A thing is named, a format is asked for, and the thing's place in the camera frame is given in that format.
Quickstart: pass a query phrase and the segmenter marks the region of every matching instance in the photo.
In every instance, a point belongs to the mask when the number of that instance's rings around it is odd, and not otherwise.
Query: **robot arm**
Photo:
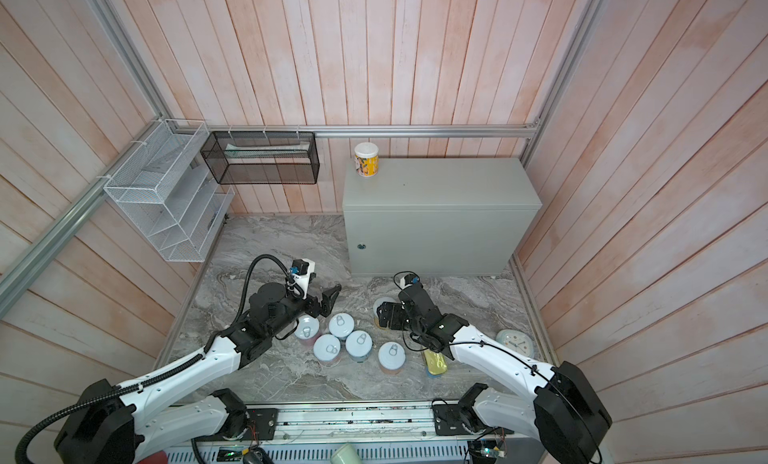
[[[254,265],[269,258],[278,263],[286,282],[268,283],[249,298],[244,311],[247,282]],[[277,258],[255,258],[243,290],[238,316],[209,342],[173,363],[136,379],[111,386],[106,380],[91,384],[78,404],[56,412],[33,427],[16,448],[16,462],[30,464],[26,449],[46,426],[67,415],[54,440],[64,464],[132,464],[158,450],[198,436],[242,436],[246,407],[229,390],[218,390],[202,401],[167,409],[170,404],[217,377],[247,366],[272,347],[272,338],[300,315],[329,316],[341,286],[307,293],[314,275],[311,260],[294,260],[288,271]]]
[[[590,462],[612,420],[579,368],[533,360],[463,318],[442,314],[415,274],[403,277],[400,287],[403,327],[415,342],[475,367],[514,393],[475,384],[458,403],[467,428],[504,427],[540,440],[561,464]]]

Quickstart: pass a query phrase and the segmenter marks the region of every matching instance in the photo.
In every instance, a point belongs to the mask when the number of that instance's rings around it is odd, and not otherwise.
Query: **white can lid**
[[[379,349],[379,363],[389,370],[398,370],[406,363],[406,350],[394,341],[384,343]]]
[[[318,360],[334,360],[341,351],[341,342],[336,336],[323,334],[315,341],[314,351]]]
[[[371,352],[373,340],[371,340],[370,334],[364,330],[356,330],[346,338],[344,345],[346,346],[346,352],[350,353],[351,356],[363,357]]]
[[[355,146],[355,155],[361,158],[372,158],[379,155],[379,146],[372,142],[361,142]]]
[[[320,321],[312,316],[304,314],[299,317],[299,326],[293,331],[293,335],[299,339],[310,339],[320,331]]]
[[[336,337],[343,339],[355,330],[355,320],[347,313],[338,313],[328,321],[328,330]]]

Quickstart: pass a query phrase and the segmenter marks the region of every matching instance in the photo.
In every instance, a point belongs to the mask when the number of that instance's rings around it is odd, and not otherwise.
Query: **wire mesh shelf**
[[[226,193],[213,193],[188,238],[163,249],[160,255],[171,261],[203,262],[234,196],[232,186]]]
[[[212,132],[200,151],[219,184],[316,184],[312,132]]]
[[[163,121],[104,187],[166,260],[202,262],[234,197],[231,186],[216,192],[207,166],[190,166],[207,137],[205,123],[174,134]]]
[[[115,202],[162,204],[208,137],[201,123],[194,134],[174,134],[162,121],[104,186]]]

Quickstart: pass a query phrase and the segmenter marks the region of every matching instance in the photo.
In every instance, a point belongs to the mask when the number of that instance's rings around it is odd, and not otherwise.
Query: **aluminum rail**
[[[208,126],[213,131],[314,132],[316,138],[532,138],[534,124],[521,125],[244,125]],[[179,126],[176,132],[194,132]]]
[[[136,48],[125,33],[123,24],[120,22],[118,13],[115,11],[110,0],[85,1],[100,21],[101,27],[107,33],[113,46],[117,49],[118,54],[123,58],[130,74],[136,79],[136,83],[139,85],[144,96],[152,106],[154,113],[163,118],[171,117],[168,105],[163,99],[162,94],[160,94],[158,87],[154,84],[147,67],[141,60],[141,56],[139,56]]]
[[[552,89],[550,89],[547,98],[544,100],[544,106],[542,107],[542,113],[539,114],[536,119],[538,129],[536,135],[525,145],[523,149],[523,155],[520,157],[520,162],[523,167],[526,168],[528,163],[533,158],[533,153],[536,151],[539,140],[544,134],[544,130],[549,123],[549,117],[554,110],[560,104],[565,89],[571,82],[573,74],[576,72],[576,67],[581,61],[581,56],[584,55],[584,50],[589,44],[590,37],[594,34],[594,28],[597,26],[602,12],[605,9],[605,3],[607,0],[589,0],[587,8],[584,10],[584,14],[579,20],[576,33],[571,41],[571,45],[568,47],[568,52],[563,59],[563,63],[560,65],[557,77],[554,79]]]
[[[56,258],[85,221],[101,206],[107,197],[104,192],[106,177],[117,171],[141,141],[159,125],[158,121],[147,124],[133,145],[128,146],[105,176],[96,178],[70,205],[70,207],[46,229],[42,236],[29,245],[24,254],[8,266],[9,271],[0,278],[0,318],[5,316],[46,267]]]

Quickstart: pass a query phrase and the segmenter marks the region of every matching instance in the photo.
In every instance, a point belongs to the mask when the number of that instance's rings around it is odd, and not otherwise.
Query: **clock face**
[[[504,329],[496,335],[496,342],[504,344],[518,354],[533,357],[533,339],[526,333],[514,329]]]

